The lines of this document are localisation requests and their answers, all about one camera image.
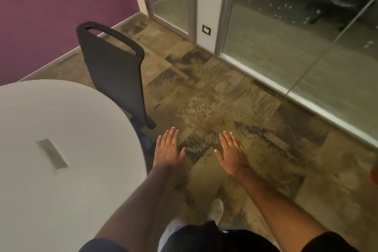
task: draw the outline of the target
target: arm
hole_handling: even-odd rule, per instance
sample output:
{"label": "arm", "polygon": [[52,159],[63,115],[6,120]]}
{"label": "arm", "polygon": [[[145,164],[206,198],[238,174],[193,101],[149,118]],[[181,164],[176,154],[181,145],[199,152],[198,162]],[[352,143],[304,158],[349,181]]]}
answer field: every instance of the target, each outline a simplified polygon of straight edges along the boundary
{"label": "arm", "polygon": [[121,205],[97,233],[95,238],[111,240],[129,252],[144,252],[149,228],[158,207],[164,186],[175,165],[185,156],[185,148],[177,151],[179,131],[172,127],[159,135],[153,169],[146,180]]}
{"label": "arm", "polygon": [[272,188],[249,166],[243,147],[224,132],[219,135],[223,157],[215,150],[220,164],[233,175],[252,199],[278,245],[284,252],[300,252],[327,229],[289,198]]}

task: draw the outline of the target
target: foot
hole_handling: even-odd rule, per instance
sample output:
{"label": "foot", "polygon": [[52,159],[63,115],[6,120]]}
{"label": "foot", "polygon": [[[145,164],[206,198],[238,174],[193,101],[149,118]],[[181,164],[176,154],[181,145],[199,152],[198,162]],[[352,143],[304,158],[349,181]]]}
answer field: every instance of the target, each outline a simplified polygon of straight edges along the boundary
{"label": "foot", "polygon": [[208,221],[214,221],[216,225],[220,223],[223,216],[223,201],[219,198],[215,199],[210,206],[208,212]]}

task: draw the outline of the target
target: person's left hand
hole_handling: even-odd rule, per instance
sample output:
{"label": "person's left hand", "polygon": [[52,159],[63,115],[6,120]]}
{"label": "person's left hand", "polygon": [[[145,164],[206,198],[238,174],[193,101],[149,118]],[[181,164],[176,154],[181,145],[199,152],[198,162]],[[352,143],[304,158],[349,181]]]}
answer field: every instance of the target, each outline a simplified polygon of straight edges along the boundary
{"label": "person's left hand", "polygon": [[166,131],[163,136],[159,135],[158,140],[156,141],[153,168],[158,165],[175,166],[185,157],[185,148],[183,148],[180,154],[178,154],[177,137],[179,133],[179,130],[175,130],[175,127],[173,126],[171,130]]}

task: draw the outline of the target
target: black chair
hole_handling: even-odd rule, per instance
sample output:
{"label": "black chair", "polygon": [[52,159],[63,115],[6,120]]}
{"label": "black chair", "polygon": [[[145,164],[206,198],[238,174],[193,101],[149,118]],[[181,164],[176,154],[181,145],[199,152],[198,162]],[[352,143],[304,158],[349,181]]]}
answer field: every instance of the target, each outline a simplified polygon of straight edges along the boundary
{"label": "black chair", "polygon": [[[96,29],[113,36],[135,51],[135,55],[122,50],[103,38],[91,33]],[[146,126],[154,129],[155,122],[146,114],[141,77],[144,50],[122,33],[96,22],[85,22],[76,29],[76,34],[94,86],[130,113],[130,119],[141,142],[144,153],[151,153],[154,143],[141,132]]]}

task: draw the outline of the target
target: table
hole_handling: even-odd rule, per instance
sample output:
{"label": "table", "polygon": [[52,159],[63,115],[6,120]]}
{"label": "table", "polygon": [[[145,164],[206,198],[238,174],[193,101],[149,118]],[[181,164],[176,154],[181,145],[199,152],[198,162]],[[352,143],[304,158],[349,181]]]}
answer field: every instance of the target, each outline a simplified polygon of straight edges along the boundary
{"label": "table", "polygon": [[78,251],[146,174],[132,125],[102,93],[59,80],[0,87],[0,251]]}

